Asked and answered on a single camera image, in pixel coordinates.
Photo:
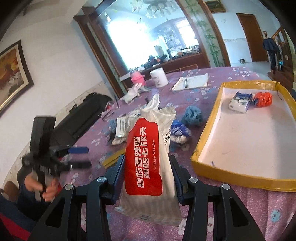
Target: framed painting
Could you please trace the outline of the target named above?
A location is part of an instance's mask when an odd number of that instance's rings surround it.
[[[33,85],[19,40],[0,53],[0,116]]]
[[[221,1],[209,1],[205,2],[205,4],[210,9],[211,13],[227,12]]]

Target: hand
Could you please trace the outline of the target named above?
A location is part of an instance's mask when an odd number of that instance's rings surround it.
[[[32,173],[26,176],[25,187],[30,192],[34,192],[35,190],[43,191],[42,184],[33,178]],[[58,179],[54,178],[50,183],[50,186],[46,188],[46,192],[42,194],[43,199],[46,202],[52,201],[57,193],[58,187],[59,187],[59,181]]]

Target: yellow strip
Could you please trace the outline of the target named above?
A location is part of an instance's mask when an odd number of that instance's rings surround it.
[[[249,188],[262,188],[271,191],[286,191],[295,192],[296,191],[296,179],[270,179],[263,177],[254,177],[244,174],[237,174],[234,172],[222,170],[210,165],[203,164],[198,161],[198,158],[209,138],[212,127],[214,125],[220,101],[223,93],[223,88],[231,89],[259,89],[259,90],[270,90],[278,91],[283,95],[283,98],[287,102],[294,119],[296,120],[296,102],[288,92],[288,90],[283,87],[279,82],[275,81],[233,81],[222,83],[219,89],[214,107],[207,121],[207,124],[202,132],[200,140],[196,146],[196,149],[191,157],[192,166],[197,175],[208,177],[217,181],[226,182],[232,185],[239,185]]]
[[[118,160],[118,157],[120,155],[123,155],[125,154],[126,152],[126,149],[123,148],[121,150],[119,150],[118,152],[116,152],[115,154],[113,154],[112,156],[108,157],[107,159],[105,159],[103,162],[102,162],[102,165],[104,166],[105,169],[107,169],[108,167],[112,166],[114,163],[117,162]]]

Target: table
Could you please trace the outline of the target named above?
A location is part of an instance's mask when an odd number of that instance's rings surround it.
[[[197,74],[209,74],[208,86],[191,90],[172,92],[171,88],[183,77],[194,76]],[[143,93],[135,98],[131,103],[126,104],[119,101],[119,109],[113,106],[114,114],[110,119],[116,119],[120,114],[128,113],[139,106],[144,105],[145,97],[151,99],[154,94],[160,93],[160,106],[165,107],[173,105],[176,109],[176,118],[181,120],[185,109],[189,105],[197,106],[201,109],[205,122],[202,126],[189,126],[193,135],[188,143],[178,147],[175,144],[170,145],[170,155],[174,155],[179,164],[187,168],[192,176],[194,173],[190,157],[197,145],[199,137],[203,131],[206,120],[209,117],[219,86],[222,82],[234,80],[257,80],[259,75],[247,70],[244,67],[220,67],[208,69],[195,69],[184,72],[175,72],[167,74],[169,84],[162,88],[153,87],[151,92]],[[152,86],[151,81],[147,81],[148,86]],[[66,159],[85,160],[92,162],[90,170],[71,171],[61,176],[62,186],[67,183],[73,183],[75,186],[85,185],[93,179],[104,175],[105,169],[102,162],[125,147],[125,143],[118,146],[111,146],[108,143],[110,125],[99,119],[76,143],[77,146],[87,146],[89,153],[84,155],[68,155]],[[220,185],[220,182],[213,181],[204,177],[199,177],[206,184]],[[267,190],[244,188],[232,185],[237,195],[246,205],[251,215],[259,225],[265,239],[274,241],[284,231],[296,210],[296,193],[272,192]],[[108,222],[113,241],[147,241],[147,240],[182,240],[184,233],[188,207],[181,207],[183,220],[179,227],[162,226],[146,223],[140,220],[132,219],[114,211],[115,206],[107,206]],[[81,214],[81,225],[85,229],[85,206]],[[208,236],[207,240],[213,238],[213,205],[209,204],[208,214]]]

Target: white tiled floor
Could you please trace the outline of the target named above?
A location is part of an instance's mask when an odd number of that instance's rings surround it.
[[[265,80],[271,80],[267,76],[267,72],[270,72],[270,63],[269,62],[250,62],[250,63],[231,63],[232,67],[246,67],[249,70],[256,72],[261,78]]]

